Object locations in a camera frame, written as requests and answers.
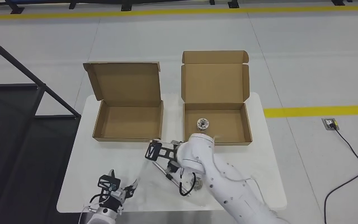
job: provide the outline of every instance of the white cable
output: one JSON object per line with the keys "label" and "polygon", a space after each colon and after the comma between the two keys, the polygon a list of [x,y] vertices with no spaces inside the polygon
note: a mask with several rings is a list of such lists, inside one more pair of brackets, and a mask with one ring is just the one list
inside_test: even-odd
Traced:
{"label": "white cable", "polygon": [[[221,171],[219,170],[219,168],[217,167],[217,165],[216,165],[216,163],[215,163],[215,160],[214,160],[214,150],[212,150],[211,156],[212,156],[212,158],[213,158],[213,164],[214,164],[215,168],[219,171],[219,173],[223,174],[223,172],[221,172]],[[265,199],[263,198],[263,195],[262,195],[262,192],[261,192],[261,188],[260,188],[260,186],[259,186],[259,184],[258,184],[258,182],[257,182],[256,179],[254,179],[254,178],[246,178],[246,179],[241,179],[241,180],[234,180],[234,179],[228,178],[226,175],[223,175],[223,176],[224,176],[226,179],[228,179],[228,180],[230,180],[230,181],[233,181],[233,182],[242,182],[242,181],[247,181],[247,180],[253,180],[253,181],[255,181],[255,183],[256,183],[256,185],[257,185],[257,188],[258,188],[258,191],[260,192],[262,201],[263,201],[263,203],[268,207],[268,205],[267,205]]]}
{"label": "white cable", "polygon": [[84,206],[83,209],[82,209],[82,211],[81,211],[81,214],[79,215],[78,224],[80,224],[82,214],[83,214],[83,212],[84,212],[84,210],[85,210],[86,208],[88,209],[88,208],[90,208],[90,206],[94,206],[94,205],[96,205],[96,204],[103,204],[103,203],[107,202],[108,199],[110,199],[110,196],[111,196],[111,194],[110,194],[110,195],[106,198],[106,200],[104,200],[103,202],[94,202],[94,203],[90,203],[90,204],[87,205],[87,206]]}

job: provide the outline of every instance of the yellow floor line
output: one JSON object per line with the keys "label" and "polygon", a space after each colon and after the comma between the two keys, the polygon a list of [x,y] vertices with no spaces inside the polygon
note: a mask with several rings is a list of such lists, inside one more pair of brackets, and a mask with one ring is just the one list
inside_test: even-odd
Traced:
{"label": "yellow floor line", "polygon": [[205,8],[205,9],[172,9],[146,10],[130,12],[68,12],[40,14],[8,14],[0,15],[0,20],[41,19],[41,18],[89,18],[89,17],[122,17],[151,15],[187,15],[187,14],[218,14],[218,13],[280,13],[280,12],[327,12],[327,11],[358,11],[358,6],[311,6],[311,7],[268,7],[268,8]]}
{"label": "yellow floor line", "polygon": [[314,106],[307,108],[267,108],[266,118],[286,118],[294,116],[338,116],[358,115],[358,106]]}

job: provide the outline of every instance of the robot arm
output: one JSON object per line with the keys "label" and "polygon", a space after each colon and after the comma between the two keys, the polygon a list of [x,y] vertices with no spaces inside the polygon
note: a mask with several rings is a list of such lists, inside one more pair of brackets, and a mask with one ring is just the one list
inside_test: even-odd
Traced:
{"label": "robot arm", "polygon": [[240,224],[287,223],[261,203],[242,174],[213,152],[214,140],[205,134],[193,134],[179,146],[177,162],[184,169],[204,175],[214,198]]}

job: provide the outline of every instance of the floor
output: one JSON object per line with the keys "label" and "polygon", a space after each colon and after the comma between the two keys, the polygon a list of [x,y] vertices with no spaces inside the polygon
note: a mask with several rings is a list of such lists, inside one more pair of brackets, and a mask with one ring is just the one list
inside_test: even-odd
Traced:
{"label": "floor", "polygon": [[[246,50],[251,91],[264,108],[358,103],[358,12],[0,20],[1,45],[82,112],[93,94],[82,63],[160,61],[162,93],[180,91],[184,50]],[[2,58],[1,83],[30,82]],[[38,114],[66,110],[50,97]],[[358,150],[358,116],[336,116]],[[358,162],[321,117],[267,119],[292,224],[323,223],[326,194]],[[356,223],[358,181],[332,194],[327,223]],[[119,223],[233,223],[224,211],[124,214]]]}

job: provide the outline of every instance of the power cord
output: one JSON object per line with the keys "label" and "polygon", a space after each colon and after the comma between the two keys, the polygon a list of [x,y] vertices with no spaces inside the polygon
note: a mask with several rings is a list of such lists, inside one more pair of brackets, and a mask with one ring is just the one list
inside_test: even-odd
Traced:
{"label": "power cord", "polygon": [[[345,140],[345,138],[343,138],[343,136],[341,135],[341,133],[337,130],[336,124],[335,124],[335,123],[331,123],[331,124],[329,124],[329,127],[333,128],[333,129],[340,135],[340,137],[348,144],[349,148],[351,149],[351,151],[353,152],[353,154],[356,156],[356,158],[358,158],[358,156],[357,156],[356,152],[353,150],[352,146],[348,143],[347,140]],[[357,179],[357,178],[358,178],[358,175],[355,176],[354,178],[350,179],[349,181],[347,181],[347,182],[341,184],[340,186],[334,188],[333,190],[331,190],[331,191],[327,194],[326,198],[324,199],[324,209],[323,209],[323,210],[324,210],[324,224],[327,224],[326,205],[327,205],[327,199],[328,199],[328,197],[329,197],[333,192],[335,192],[336,190],[338,190],[339,188],[341,188],[341,187],[343,187],[344,185],[346,185],[346,184],[348,184],[348,183],[354,181],[354,180]]]}

